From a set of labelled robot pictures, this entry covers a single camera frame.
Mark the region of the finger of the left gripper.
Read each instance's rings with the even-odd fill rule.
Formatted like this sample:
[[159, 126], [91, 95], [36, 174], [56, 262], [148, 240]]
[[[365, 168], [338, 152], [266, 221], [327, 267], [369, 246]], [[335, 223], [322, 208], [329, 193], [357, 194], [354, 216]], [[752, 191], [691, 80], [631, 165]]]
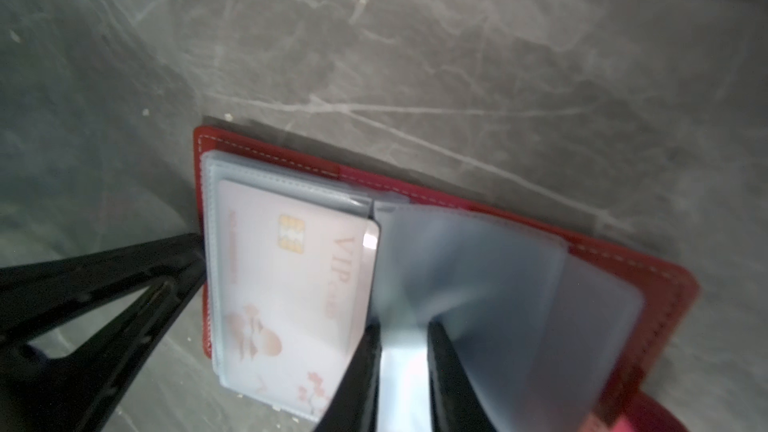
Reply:
[[2, 430], [102, 430], [205, 279], [198, 233], [3, 268]]

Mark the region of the red leather card holder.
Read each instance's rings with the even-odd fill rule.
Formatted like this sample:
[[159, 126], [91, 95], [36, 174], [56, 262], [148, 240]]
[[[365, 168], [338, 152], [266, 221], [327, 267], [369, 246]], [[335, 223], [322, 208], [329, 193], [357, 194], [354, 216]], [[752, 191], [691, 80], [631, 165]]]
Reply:
[[378, 159], [273, 127], [254, 137], [213, 126], [193, 132], [196, 159], [210, 150], [233, 153], [348, 184], [404, 195], [418, 204], [480, 212], [557, 235], [576, 257], [636, 286], [645, 307], [585, 431], [682, 431], [684, 425], [643, 393], [642, 382], [695, 302], [699, 285], [676, 264], [635, 250], [473, 201], [468, 192]]

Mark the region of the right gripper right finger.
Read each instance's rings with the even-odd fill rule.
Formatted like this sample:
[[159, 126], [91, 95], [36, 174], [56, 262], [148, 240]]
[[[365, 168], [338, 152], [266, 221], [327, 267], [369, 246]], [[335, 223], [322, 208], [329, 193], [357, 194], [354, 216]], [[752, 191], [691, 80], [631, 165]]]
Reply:
[[434, 431], [495, 431], [444, 327], [428, 324], [431, 420]]

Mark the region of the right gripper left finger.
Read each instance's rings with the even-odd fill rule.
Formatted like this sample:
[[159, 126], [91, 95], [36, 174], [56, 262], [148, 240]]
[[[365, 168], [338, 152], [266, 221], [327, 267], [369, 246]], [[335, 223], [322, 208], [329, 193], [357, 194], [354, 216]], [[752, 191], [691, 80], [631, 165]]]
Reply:
[[380, 325], [370, 325], [315, 432], [376, 430], [381, 352]]

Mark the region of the white pink VIP card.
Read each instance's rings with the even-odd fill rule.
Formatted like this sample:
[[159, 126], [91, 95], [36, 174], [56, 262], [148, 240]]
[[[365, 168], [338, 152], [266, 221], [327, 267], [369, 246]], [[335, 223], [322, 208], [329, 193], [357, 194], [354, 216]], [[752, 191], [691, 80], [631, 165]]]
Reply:
[[366, 326], [379, 226], [232, 180], [214, 193], [209, 255], [219, 380], [316, 421]]

